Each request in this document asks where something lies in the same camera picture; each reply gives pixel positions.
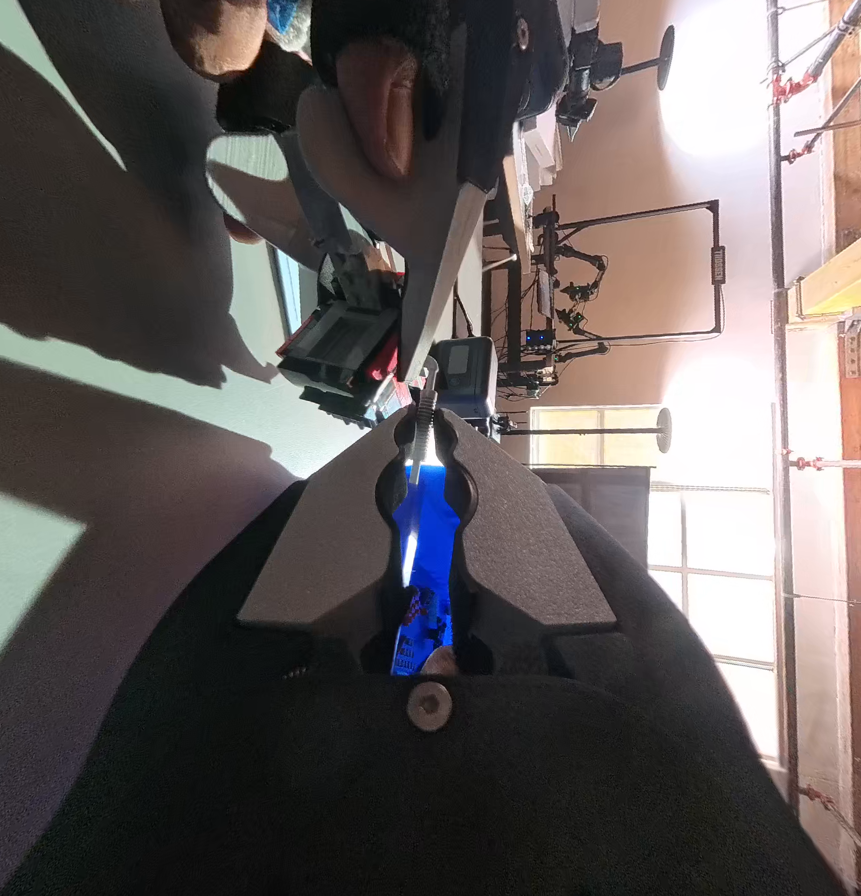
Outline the blue plastic bin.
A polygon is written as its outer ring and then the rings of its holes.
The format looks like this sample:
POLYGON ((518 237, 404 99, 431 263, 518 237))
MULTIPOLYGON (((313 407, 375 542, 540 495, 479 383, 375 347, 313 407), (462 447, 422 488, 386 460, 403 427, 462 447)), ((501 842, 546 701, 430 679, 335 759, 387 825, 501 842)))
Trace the blue plastic bin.
POLYGON ((412 587, 428 587, 440 597, 447 596, 451 608, 450 574, 459 518, 445 498, 446 475, 441 465, 424 467, 418 487, 407 485, 406 497, 393 514, 402 549, 407 609, 412 587))

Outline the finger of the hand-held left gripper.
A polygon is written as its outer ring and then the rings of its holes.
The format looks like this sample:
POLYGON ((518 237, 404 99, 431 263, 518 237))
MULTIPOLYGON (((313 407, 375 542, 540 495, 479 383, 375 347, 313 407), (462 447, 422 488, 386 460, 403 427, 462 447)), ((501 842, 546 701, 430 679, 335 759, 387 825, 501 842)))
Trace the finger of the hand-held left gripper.
POLYGON ((367 240, 352 234, 338 201, 313 176, 297 132, 288 129, 273 137, 287 173, 273 247, 313 273, 319 273, 325 261, 335 273, 369 273, 367 240))
POLYGON ((429 261, 410 270, 400 321, 397 377, 411 383, 421 375, 426 355, 457 285, 465 256, 476 245, 485 193, 475 185, 461 185, 445 239, 429 261))

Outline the person's left hand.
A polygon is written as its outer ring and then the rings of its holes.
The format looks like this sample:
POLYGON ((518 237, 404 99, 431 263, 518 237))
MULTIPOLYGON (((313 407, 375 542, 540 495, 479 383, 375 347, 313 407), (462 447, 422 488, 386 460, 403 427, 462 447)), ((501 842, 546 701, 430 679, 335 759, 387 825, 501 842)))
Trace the person's left hand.
POLYGON ((295 126, 302 92, 336 91, 361 152, 403 182, 415 118, 431 139, 448 84, 447 2, 163 1, 168 38, 201 77, 223 84, 224 128, 295 126))

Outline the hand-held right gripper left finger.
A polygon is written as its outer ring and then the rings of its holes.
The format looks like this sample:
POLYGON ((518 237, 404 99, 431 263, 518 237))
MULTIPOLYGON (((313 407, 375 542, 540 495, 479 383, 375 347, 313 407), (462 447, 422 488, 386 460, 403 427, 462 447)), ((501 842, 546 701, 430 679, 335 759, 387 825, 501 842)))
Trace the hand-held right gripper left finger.
POLYGON ((355 659, 383 629, 380 589, 394 535, 379 508, 382 473, 397 469, 400 410, 310 477, 239 610, 249 628, 346 644, 355 659))

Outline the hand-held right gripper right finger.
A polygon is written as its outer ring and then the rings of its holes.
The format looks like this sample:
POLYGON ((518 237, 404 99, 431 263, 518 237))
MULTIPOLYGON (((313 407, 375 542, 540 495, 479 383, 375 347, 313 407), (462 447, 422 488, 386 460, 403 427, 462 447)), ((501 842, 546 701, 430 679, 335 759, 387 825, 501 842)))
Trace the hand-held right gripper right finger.
POLYGON ((547 485, 450 411, 437 411, 434 434, 458 517, 449 576, 458 661, 480 651, 502 663, 561 636, 615 631, 547 485))

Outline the black rectangular metal frame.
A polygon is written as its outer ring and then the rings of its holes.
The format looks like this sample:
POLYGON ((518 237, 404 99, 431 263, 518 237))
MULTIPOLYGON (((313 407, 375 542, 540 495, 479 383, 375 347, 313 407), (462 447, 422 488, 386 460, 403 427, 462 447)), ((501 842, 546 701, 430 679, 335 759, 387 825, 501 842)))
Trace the black rectangular metal frame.
POLYGON ((725 326, 725 311, 723 301, 723 287, 726 284, 726 249, 722 244, 720 230, 720 203, 716 199, 699 203, 686 203, 675 206, 659 207, 646 210, 634 210, 623 214, 588 218, 583 220, 562 222, 556 203, 551 202, 550 207, 533 214, 531 217, 533 230, 541 232, 539 251, 532 255, 531 260, 541 270, 547 271, 550 284, 562 295, 569 299, 569 308, 553 308, 555 322, 562 323, 575 335, 573 344, 593 346, 608 344, 641 345, 679 342, 700 342, 716 338, 722 335, 725 326), (710 246, 709 272, 713 289, 714 320, 707 330, 651 332, 626 335, 597 335, 581 326, 579 321, 583 317, 586 305, 598 296, 604 275, 608 270, 608 264, 604 258, 588 252, 582 252, 571 244, 573 237, 578 236, 584 230, 617 225, 626 222, 659 218, 671 215, 691 213, 703 210, 709 213, 712 220, 712 244, 710 246), (573 259, 592 266, 596 272, 595 280, 585 285, 569 285, 562 287, 558 282, 557 263, 559 259, 573 259))

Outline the grey metal scaffold pole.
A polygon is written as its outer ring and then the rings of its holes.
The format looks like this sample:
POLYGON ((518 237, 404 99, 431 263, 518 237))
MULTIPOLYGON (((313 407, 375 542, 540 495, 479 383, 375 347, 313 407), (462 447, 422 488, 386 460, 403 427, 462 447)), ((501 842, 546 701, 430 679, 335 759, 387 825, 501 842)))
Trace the grey metal scaffold pole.
POLYGON ((772 405, 772 496, 775 534, 776 636, 780 672, 778 705, 781 715, 779 763, 784 771, 785 799, 796 816, 800 814, 799 714, 796 656, 796 598, 792 543, 791 469, 783 450, 789 446, 787 324, 789 320, 786 288, 782 101, 773 96, 775 81, 781 81, 782 61, 779 39, 779 2, 765 2, 767 46, 767 158, 769 182, 770 252, 772 274, 771 330, 774 402, 772 405))

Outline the bright window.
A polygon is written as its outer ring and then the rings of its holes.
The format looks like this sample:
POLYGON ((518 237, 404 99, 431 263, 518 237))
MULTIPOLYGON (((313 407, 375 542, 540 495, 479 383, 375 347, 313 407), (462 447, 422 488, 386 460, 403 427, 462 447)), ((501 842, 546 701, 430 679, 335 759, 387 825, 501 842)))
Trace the bright window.
POLYGON ((757 750, 784 764, 773 501, 768 487, 719 472, 703 419, 675 400, 541 407, 532 430, 666 429, 668 434, 537 434, 528 460, 558 471, 649 472, 646 562, 729 685, 757 750))

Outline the toy brick vehicle model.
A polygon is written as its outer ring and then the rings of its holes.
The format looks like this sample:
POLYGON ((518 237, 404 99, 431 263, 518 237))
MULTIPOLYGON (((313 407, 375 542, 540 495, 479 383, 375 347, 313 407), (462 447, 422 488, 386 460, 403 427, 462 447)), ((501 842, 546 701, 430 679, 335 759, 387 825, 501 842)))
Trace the toy brick vehicle model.
POLYGON ((375 428, 418 398, 426 374, 399 378, 405 275, 371 240, 349 232, 318 274, 318 304, 278 350, 278 370, 301 399, 347 425, 375 428))

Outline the grey toy spring shock piece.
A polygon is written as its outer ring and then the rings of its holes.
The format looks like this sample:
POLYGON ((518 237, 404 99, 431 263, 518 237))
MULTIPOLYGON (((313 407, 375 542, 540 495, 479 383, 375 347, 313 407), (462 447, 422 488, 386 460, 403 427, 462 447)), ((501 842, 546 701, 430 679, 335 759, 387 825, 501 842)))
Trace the grey toy spring shock piece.
POLYGON ((432 356, 427 356, 424 362, 423 375, 424 386, 420 396, 414 417, 414 439, 409 449, 407 460, 407 484, 410 489, 417 488, 424 467, 438 466, 435 443, 435 413, 437 409, 436 380, 438 364, 432 356))

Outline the wooden post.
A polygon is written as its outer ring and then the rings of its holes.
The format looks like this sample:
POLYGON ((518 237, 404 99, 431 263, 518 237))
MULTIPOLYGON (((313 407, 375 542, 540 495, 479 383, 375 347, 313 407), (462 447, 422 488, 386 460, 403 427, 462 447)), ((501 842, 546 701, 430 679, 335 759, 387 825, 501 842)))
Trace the wooden post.
POLYGON ((783 127, 800 815, 861 894, 861 24, 783 127))

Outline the white desk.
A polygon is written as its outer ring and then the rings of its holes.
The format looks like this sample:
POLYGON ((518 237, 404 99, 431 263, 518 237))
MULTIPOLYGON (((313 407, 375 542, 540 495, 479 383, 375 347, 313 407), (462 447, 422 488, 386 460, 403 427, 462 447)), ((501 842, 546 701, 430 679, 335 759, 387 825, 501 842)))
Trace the white desk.
POLYGON ((361 433, 272 365, 284 304, 209 188, 215 86, 157 2, 0 2, 0 653, 33 609, 361 433))

